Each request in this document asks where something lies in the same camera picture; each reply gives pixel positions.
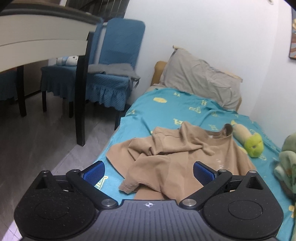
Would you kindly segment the tan printed t-shirt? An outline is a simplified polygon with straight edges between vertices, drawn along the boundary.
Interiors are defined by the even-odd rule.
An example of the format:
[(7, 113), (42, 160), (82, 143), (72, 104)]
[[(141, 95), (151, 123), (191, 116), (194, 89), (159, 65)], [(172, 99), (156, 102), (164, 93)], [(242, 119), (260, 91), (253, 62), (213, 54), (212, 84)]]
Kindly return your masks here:
[(180, 202), (203, 187), (193, 174), (196, 161), (233, 175), (256, 169), (232, 132), (228, 123), (212, 132), (184, 121), (175, 130), (156, 127), (151, 136), (112, 145), (106, 157), (124, 178), (121, 192), (135, 193), (138, 200)]

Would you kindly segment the green beige plush toy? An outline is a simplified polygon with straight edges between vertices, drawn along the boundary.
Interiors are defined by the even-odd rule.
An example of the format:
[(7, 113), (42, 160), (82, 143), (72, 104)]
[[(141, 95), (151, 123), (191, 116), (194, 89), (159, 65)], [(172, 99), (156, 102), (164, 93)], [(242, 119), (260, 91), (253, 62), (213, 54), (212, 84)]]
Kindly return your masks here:
[(264, 143), (259, 133), (251, 133), (250, 130), (242, 124), (231, 121), (233, 136), (243, 146), (246, 153), (252, 158), (258, 158), (264, 150)]

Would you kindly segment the teal patterned bed sheet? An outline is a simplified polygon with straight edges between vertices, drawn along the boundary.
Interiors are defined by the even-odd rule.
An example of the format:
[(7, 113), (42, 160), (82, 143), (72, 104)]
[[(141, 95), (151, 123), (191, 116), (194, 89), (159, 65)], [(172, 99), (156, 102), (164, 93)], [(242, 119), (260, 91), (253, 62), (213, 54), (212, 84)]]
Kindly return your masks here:
[(181, 201), (201, 188), (193, 174), (196, 161), (234, 175), (256, 170), (284, 212), (277, 238), (291, 240), (293, 203), (274, 175), (280, 148), (263, 135), (263, 153), (250, 157), (233, 137), (236, 124), (251, 133), (262, 133), (248, 116), (225, 110), (211, 99), (172, 88), (149, 91), (127, 110), (99, 156), (105, 174), (96, 187), (117, 201)]

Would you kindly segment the light green fleece blanket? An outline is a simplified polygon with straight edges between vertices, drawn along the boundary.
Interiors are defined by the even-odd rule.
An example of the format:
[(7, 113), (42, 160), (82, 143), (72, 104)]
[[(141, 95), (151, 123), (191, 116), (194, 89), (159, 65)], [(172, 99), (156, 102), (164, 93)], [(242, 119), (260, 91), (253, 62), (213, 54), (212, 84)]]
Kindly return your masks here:
[(274, 175), (286, 195), (295, 201), (295, 133), (285, 139), (278, 158)]

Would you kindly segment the far blue covered chair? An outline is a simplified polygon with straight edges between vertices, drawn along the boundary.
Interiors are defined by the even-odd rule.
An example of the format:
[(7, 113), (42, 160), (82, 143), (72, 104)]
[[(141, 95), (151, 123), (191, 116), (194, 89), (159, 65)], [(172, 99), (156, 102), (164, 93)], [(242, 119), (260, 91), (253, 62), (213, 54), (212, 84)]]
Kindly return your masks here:
[(41, 68), (41, 92), (43, 112), (47, 111), (47, 93), (66, 99), (69, 117), (74, 116), (76, 66), (50, 65)]

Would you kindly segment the blue covered chair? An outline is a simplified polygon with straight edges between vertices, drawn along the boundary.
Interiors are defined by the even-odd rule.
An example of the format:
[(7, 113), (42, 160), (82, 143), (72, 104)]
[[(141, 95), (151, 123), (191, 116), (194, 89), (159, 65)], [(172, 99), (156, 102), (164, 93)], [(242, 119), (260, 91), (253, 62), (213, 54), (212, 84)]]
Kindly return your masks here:
[(76, 66), (50, 65), (41, 68), (41, 92), (43, 112), (47, 111), (47, 93), (66, 99), (69, 117), (74, 116)]
[(112, 18), (108, 21), (97, 64), (90, 64), (86, 99), (117, 110), (114, 128), (126, 111), (126, 103), (140, 77), (135, 72), (144, 37), (139, 20)]

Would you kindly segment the grey folded cloth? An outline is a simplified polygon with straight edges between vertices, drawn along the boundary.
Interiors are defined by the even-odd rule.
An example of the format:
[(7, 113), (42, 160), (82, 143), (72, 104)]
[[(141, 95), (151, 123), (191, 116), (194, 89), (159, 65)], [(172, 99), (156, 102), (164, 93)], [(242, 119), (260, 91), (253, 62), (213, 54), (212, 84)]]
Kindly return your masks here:
[(132, 83), (135, 82), (136, 88), (139, 84), (140, 77), (135, 73), (134, 68), (128, 63), (115, 64), (90, 64), (88, 66), (88, 73), (91, 74), (108, 74), (115, 76), (129, 77)]

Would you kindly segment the white blue plush toy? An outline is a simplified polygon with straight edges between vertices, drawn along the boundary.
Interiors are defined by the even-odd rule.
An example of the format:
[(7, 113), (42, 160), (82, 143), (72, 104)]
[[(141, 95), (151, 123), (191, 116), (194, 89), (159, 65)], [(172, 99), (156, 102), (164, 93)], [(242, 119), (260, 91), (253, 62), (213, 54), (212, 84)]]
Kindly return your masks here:
[(57, 66), (76, 66), (78, 56), (64, 56), (56, 59)]

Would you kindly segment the near blue covered chair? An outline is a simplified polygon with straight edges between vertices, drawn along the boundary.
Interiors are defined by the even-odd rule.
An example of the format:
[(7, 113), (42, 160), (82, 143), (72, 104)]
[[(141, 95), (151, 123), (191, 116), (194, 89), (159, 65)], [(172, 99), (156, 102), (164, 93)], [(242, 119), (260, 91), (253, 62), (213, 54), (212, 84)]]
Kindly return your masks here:
[(97, 64), (90, 64), (86, 99), (117, 110), (114, 128), (126, 111), (126, 103), (140, 77), (135, 72), (144, 37), (139, 20), (112, 18), (108, 21)]

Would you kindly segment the white black dining table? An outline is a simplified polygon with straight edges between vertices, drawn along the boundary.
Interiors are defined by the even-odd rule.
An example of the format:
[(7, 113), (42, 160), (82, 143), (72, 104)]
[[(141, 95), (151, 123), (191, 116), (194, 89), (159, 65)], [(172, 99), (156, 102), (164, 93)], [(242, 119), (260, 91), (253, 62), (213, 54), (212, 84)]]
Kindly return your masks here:
[(20, 115), (26, 116), (24, 65), (78, 56), (74, 114), (76, 140), (85, 145), (85, 96), (88, 62), (96, 27), (102, 18), (43, 1), (1, 1), (1, 71), (17, 69)]

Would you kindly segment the wall picture frame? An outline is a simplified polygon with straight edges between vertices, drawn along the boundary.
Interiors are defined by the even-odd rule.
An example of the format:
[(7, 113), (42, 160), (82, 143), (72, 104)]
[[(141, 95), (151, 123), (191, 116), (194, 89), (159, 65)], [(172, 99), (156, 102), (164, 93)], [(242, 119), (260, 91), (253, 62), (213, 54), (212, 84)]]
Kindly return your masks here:
[(293, 60), (296, 59), (296, 13), (294, 9), (292, 9), (292, 35), (289, 57)]

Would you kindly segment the dark window frame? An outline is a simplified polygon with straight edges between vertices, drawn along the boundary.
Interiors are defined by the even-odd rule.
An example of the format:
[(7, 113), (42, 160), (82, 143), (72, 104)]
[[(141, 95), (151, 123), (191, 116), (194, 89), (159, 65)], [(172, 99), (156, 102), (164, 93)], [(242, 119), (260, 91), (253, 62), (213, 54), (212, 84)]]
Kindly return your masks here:
[(108, 22), (112, 18), (124, 18), (129, 0), (67, 0), (60, 5), (84, 11)]

